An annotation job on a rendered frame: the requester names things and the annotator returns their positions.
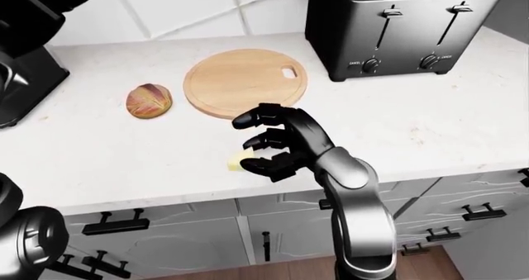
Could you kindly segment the round wooden cutting board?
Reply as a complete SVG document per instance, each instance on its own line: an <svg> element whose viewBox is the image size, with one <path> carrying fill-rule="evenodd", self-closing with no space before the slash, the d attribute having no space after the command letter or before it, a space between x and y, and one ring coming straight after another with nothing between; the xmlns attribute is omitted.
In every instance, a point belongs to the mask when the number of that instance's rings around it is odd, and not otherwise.
<svg viewBox="0 0 529 280"><path fill-rule="evenodd" d="M259 103L290 107L307 89L307 72L276 51L239 49L207 57L183 81L184 95L202 113L233 119Z"/></svg>

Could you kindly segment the black four-slot toaster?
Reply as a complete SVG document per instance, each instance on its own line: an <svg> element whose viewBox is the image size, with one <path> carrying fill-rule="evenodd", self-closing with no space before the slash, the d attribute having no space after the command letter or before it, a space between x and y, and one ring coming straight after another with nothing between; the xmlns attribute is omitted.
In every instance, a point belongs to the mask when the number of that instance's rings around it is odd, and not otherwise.
<svg viewBox="0 0 529 280"><path fill-rule="evenodd" d="M305 38L331 81L447 74L499 0L308 0Z"/></svg>

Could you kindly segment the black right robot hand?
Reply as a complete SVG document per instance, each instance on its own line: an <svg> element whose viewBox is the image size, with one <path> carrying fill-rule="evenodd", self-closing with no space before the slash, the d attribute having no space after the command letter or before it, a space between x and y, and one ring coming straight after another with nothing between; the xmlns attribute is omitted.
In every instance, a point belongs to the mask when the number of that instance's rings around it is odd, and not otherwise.
<svg viewBox="0 0 529 280"><path fill-rule="evenodd" d="M288 151L269 159L246 158L240 165L250 173L270 178L272 183L291 178L301 168L315 170L317 160L335 148L328 134L301 108L260 103L232 120L237 130L261 125L269 128L247 140L244 149L287 148Z"/></svg>

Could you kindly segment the yellow cheese block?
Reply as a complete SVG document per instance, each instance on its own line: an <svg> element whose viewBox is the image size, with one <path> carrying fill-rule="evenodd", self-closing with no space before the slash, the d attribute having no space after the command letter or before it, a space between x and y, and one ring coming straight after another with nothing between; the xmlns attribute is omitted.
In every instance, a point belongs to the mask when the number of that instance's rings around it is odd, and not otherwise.
<svg viewBox="0 0 529 280"><path fill-rule="evenodd" d="M255 153L252 148L238 151L228 159L227 168L231 172L244 172L245 170L241 166L241 161L244 159L253 159L254 157Z"/></svg>

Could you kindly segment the round brown bread roll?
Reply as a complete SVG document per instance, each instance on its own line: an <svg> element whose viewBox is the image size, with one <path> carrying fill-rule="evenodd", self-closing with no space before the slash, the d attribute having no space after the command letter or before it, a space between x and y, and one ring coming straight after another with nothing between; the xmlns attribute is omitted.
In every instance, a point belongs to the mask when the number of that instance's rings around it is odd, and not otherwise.
<svg viewBox="0 0 529 280"><path fill-rule="evenodd" d="M173 105L170 91L159 84L146 83L130 91L126 110L135 118L151 119L162 116Z"/></svg>

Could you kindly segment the black stand mixer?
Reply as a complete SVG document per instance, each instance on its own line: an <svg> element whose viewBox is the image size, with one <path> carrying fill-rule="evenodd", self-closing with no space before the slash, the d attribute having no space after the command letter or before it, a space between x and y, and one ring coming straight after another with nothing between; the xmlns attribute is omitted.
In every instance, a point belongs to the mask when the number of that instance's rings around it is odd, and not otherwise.
<svg viewBox="0 0 529 280"><path fill-rule="evenodd" d="M0 0L0 129L15 126L69 76L45 48L88 0Z"/></svg>

